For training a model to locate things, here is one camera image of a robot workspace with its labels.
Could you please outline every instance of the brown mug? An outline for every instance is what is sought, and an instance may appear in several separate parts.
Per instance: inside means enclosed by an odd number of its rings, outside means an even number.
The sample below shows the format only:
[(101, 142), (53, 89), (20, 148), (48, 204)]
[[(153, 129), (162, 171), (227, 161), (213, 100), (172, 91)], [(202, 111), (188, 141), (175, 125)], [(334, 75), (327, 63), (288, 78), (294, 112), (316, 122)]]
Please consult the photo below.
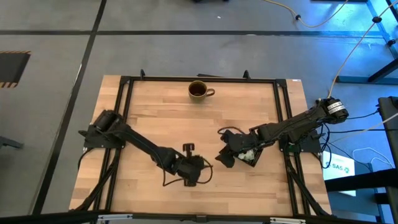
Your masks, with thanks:
[(194, 102), (201, 102), (207, 96), (213, 96), (216, 91), (211, 88), (207, 88), (206, 84), (202, 81), (193, 81), (188, 87), (189, 97)]

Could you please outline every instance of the white label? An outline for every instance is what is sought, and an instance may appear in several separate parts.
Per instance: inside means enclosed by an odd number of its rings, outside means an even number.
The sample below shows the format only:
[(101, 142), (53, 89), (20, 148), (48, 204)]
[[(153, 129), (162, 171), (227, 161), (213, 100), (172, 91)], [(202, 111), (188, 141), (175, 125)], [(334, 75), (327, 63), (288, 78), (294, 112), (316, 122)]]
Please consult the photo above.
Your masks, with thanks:
[(328, 110), (331, 110), (332, 108), (335, 108), (336, 106), (343, 105), (341, 102), (333, 103), (332, 105), (328, 106)]
[(344, 105), (335, 107), (335, 108), (333, 108), (333, 109), (331, 109), (331, 110), (329, 111), (329, 114), (336, 113), (337, 111), (342, 110), (342, 109), (345, 109), (345, 108), (346, 108), (346, 107), (345, 107)]

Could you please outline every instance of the wooden tabletop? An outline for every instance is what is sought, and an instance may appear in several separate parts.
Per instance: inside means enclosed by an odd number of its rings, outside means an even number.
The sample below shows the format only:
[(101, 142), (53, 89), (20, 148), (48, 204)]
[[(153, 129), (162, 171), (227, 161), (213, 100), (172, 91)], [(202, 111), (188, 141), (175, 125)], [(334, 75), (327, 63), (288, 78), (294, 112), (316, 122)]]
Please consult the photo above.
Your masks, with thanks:
[[(102, 110), (113, 110), (119, 80), (118, 75), (104, 76), (93, 121)], [(287, 83), (293, 115), (305, 111), (307, 104), (301, 81), (287, 80)], [(291, 216), (287, 174), (277, 143), (264, 149), (255, 167), (236, 160), (235, 166), (228, 169), (215, 160), (225, 145), (217, 134), (218, 129), (237, 126), (248, 132), (259, 124), (277, 123), (272, 85), (208, 83), (216, 94), (202, 104), (195, 104), (188, 97), (189, 84), (134, 82), (127, 123), (156, 145), (172, 147), (181, 153), (184, 143), (195, 143), (193, 154), (203, 156), (214, 166), (213, 179), (196, 187), (184, 187), (183, 182), (163, 187), (162, 170), (147, 154), (128, 144), (121, 154), (111, 210)], [(282, 89), (280, 97), (285, 119)], [(79, 206), (97, 184), (103, 155), (104, 149), (95, 149), (82, 160), (70, 208)], [(301, 159), (308, 189), (323, 209), (331, 212), (319, 161), (311, 154), (302, 154)], [(200, 181), (207, 180), (209, 174), (209, 169), (202, 171)], [(166, 182), (176, 178), (179, 177), (167, 174)], [(104, 188), (101, 208), (104, 208), (107, 191), (108, 186)], [(302, 212), (299, 192), (296, 186), (298, 207)]]

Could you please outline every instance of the mug handle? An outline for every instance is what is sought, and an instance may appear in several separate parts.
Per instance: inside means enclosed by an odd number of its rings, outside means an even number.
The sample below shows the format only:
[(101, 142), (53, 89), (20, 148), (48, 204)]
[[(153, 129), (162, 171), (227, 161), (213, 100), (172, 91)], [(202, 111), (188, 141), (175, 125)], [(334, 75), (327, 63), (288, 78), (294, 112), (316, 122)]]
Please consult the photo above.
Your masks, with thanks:
[(213, 96), (215, 93), (216, 93), (216, 90), (214, 90), (214, 89), (207, 89), (206, 96)]

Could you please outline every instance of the yellow cable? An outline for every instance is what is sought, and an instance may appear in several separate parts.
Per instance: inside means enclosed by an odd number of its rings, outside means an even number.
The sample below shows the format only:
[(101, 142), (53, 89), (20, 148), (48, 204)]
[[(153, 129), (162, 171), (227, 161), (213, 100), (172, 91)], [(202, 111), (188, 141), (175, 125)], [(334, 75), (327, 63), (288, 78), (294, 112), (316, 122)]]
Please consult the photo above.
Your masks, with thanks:
[[(284, 7), (285, 9), (289, 10), (289, 11), (293, 14), (294, 17), (296, 17), (296, 16), (298, 15), (293, 9), (291, 9), (290, 7), (288, 7), (288, 6), (286, 6), (286, 5), (282, 4), (282, 3), (274, 2), (274, 1), (271, 1), (271, 0), (263, 0), (263, 1), (266, 1), (266, 2), (269, 2), (269, 3), (272, 3), (272, 4), (275, 4), (275, 5)], [(327, 20), (321, 22), (321, 23), (318, 24), (318, 25), (311, 26), (311, 25), (306, 24), (301, 18), (299, 18), (298, 20), (299, 20), (304, 26), (306, 26), (306, 27), (308, 27), (308, 28), (315, 28), (315, 27), (322, 26), (322, 25), (324, 25), (325, 23), (327, 23), (331, 18), (333, 18), (333, 16), (335, 16), (335, 15), (337, 14), (337, 12), (339, 12), (347, 2), (348, 2), (348, 0), (346, 0), (346, 1), (343, 3), (343, 5), (340, 6), (340, 8), (339, 8), (335, 13), (333, 13), (333, 15), (331, 15)]]
[[(397, 4), (398, 0), (394, 1), (393, 3), (391, 3), (391, 5), (389, 5), (384, 11), (381, 12), (380, 16), (381, 17), (389, 8), (391, 8), (393, 5)], [(362, 40), (365, 38), (365, 36), (368, 34), (368, 32), (372, 29), (372, 27), (375, 25), (376, 23), (373, 22), (373, 24), (370, 26), (370, 28), (365, 32), (365, 34), (362, 36), (361, 40), (359, 40), (359, 42), (355, 45), (354, 49), (348, 54), (346, 60), (344, 61), (344, 63), (341, 65), (341, 67), (339, 68), (339, 70), (337, 71), (337, 74), (335, 76), (335, 78), (333, 79), (333, 83), (331, 84), (330, 87), (330, 91), (329, 91), (329, 95), (327, 98), (330, 98), (331, 96), (331, 91), (333, 90), (333, 86), (336, 83), (336, 79), (338, 77), (338, 75), (340, 74), (341, 70), (343, 69), (343, 67), (345, 66), (348, 58), (351, 56), (351, 54), (353, 54), (354, 50), (357, 48), (357, 46), (362, 42)]]

